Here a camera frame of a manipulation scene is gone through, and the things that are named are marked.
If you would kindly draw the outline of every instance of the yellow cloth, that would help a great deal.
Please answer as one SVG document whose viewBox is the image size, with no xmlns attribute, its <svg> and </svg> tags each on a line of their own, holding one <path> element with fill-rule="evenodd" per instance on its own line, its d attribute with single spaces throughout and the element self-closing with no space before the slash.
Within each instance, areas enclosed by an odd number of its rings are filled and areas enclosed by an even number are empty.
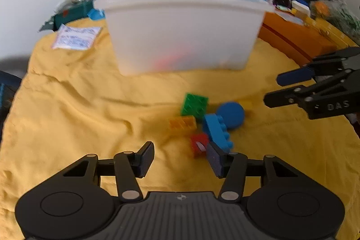
<svg viewBox="0 0 360 240">
<path fill-rule="evenodd" d="M 193 159 L 186 137 L 167 133 L 166 118 L 179 115 L 185 93 L 219 103 L 247 100 L 244 125 L 231 132 L 234 150 L 252 159 L 274 154 L 336 193 L 346 216 L 339 240 L 353 240 L 360 229 L 360 144 L 345 117 L 309 120 L 297 106 L 269 109 L 262 98 L 278 89 L 280 72 L 295 62 L 258 40 L 245 70 L 210 70 L 121 76 L 105 21 L 83 19 L 71 26 L 102 26 L 87 51 L 51 49 L 56 33 L 35 46 L 28 74 L 5 123 L 0 150 L 0 238 L 22 239 L 14 206 L 26 191 L 89 153 L 112 158 L 155 144 L 155 160 L 139 180 L 148 190 L 218 193 L 223 180 L 205 158 Z M 245 194 L 259 184 L 247 180 Z M 115 180 L 101 186 L 116 194 Z"/>
</svg>

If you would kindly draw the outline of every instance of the red building block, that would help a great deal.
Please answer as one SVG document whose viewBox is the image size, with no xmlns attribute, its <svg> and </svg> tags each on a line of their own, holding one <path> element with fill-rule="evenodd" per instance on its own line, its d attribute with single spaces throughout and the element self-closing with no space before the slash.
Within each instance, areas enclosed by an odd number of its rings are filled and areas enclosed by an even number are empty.
<svg viewBox="0 0 360 240">
<path fill-rule="evenodd" d="M 206 154 L 206 146 L 209 143 L 209 137 L 206 133 L 192 135 L 190 139 L 194 157 Z"/>
</svg>

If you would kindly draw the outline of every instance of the pile of items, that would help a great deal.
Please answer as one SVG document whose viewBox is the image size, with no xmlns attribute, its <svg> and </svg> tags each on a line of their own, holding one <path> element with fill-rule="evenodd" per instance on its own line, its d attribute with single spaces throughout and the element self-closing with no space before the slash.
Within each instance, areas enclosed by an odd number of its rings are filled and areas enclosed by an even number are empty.
<svg viewBox="0 0 360 240">
<path fill-rule="evenodd" d="M 206 114 L 208 98 L 186 94 L 181 116 L 170 118 L 169 131 L 174 135 L 189 135 L 196 131 L 197 122 L 202 122 L 202 132 L 190 136 L 194 157 L 206 153 L 206 146 L 212 141 L 224 152 L 233 148 L 228 130 L 240 127 L 245 118 L 243 107 L 237 102 L 220 105 L 216 113 Z"/>
</svg>

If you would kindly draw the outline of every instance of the green building block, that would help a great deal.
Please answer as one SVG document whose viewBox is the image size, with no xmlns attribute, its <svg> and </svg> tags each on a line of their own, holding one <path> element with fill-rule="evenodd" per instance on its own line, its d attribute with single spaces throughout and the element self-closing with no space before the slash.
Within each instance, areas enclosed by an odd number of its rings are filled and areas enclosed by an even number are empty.
<svg viewBox="0 0 360 240">
<path fill-rule="evenodd" d="M 181 109 L 181 116 L 192 115 L 197 120 L 202 120 L 206 114 L 208 97 L 186 94 L 184 104 Z"/>
</svg>

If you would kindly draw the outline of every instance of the plastic bin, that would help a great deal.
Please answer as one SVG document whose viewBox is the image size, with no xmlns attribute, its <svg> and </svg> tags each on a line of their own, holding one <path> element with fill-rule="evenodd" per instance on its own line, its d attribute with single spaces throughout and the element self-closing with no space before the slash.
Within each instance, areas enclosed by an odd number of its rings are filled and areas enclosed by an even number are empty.
<svg viewBox="0 0 360 240">
<path fill-rule="evenodd" d="M 266 11 L 264 0 L 95 0 L 105 10 L 123 75 L 242 69 Z"/>
</svg>

